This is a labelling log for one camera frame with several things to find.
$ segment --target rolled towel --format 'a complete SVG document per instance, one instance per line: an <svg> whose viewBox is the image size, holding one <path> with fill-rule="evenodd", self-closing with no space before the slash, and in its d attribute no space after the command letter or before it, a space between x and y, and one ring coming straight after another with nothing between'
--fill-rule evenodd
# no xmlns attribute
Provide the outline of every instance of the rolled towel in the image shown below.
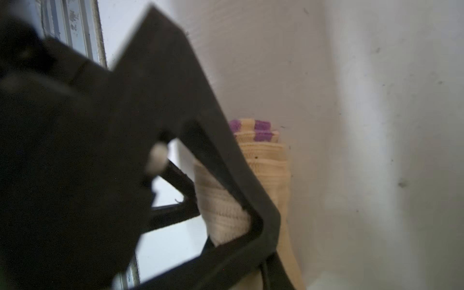
<svg viewBox="0 0 464 290"><path fill-rule="evenodd" d="M229 126L248 165L280 212L277 253L285 272L295 289L306 289L287 228L290 172L285 146L278 143L279 132L272 129L270 122L254 119L233 120ZM251 224L249 214L198 161L194 173L198 208L213 244L222 245L246 234ZM244 277L232 289L262 290L260 270Z"/></svg>

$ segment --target purple stripe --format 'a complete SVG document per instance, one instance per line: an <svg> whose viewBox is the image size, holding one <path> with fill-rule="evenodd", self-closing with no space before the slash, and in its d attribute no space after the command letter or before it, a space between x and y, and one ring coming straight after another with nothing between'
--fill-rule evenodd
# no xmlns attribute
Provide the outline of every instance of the purple stripe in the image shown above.
<svg viewBox="0 0 464 290"><path fill-rule="evenodd" d="M239 132L240 128L242 127L242 123L240 122L240 120L232 120L229 122L229 127L233 133Z"/></svg>
<svg viewBox="0 0 464 290"><path fill-rule="evenodd" d="M273 133L268 130L256 130L255 141L271 141Z"/></svg>
<svg viewBox="0 0 464 290"><path fill-rule="evenodd" d="M271 123L267 121L255 120L255 130L270 130Z"/></svg>

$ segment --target dirt spot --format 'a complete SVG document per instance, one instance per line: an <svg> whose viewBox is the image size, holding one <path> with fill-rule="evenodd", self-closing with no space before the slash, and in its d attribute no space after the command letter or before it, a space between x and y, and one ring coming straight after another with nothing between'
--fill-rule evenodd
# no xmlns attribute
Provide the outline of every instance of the dirt spot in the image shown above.
<svg viewBox="0 0 464 290"><path fill-rule="evenodd" d="M69 21L76 22L79 20L79 14L76 14L74 10L69 11Z"/></svg>
<svg viewBox="0 0 464 290"><path fill-rule="evenodd" d="M398 186L400 188L406 188L408 187L408 185L409 185L409 182L404 178L401 178L400 181L398 182Z"/></svg>

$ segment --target beige towel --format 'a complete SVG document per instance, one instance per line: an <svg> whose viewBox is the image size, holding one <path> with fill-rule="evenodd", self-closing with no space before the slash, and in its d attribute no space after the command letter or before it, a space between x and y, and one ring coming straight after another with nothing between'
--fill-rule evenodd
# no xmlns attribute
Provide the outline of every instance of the beige towel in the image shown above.
<svg viewBox="0 0 464 290"><path fill-rule="evenodd" d="M278 143L278 132L271 129L269 122L240 119L231 121L230 126L248 165L280 212L277 253L295 289L304 290L287 229L290 173L285 146ZM198 208L213 244L225 244L246 234L250 229L248 213L199 162L195 163L194 172ZM260 270L244 277L232 289L262 290Z"/></svg>

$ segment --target white wall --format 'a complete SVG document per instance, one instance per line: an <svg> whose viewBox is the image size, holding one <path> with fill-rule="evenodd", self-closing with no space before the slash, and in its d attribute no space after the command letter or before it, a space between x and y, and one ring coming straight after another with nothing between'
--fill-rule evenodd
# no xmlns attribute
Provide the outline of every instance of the white wall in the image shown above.
<svg viewBox="0 0 464 290"><path fill-rule="evenodd" d="M99 1L110 63L147 2ZM464 2L155 3L226 115L289 144L308 289L464 289Z"/></svg>

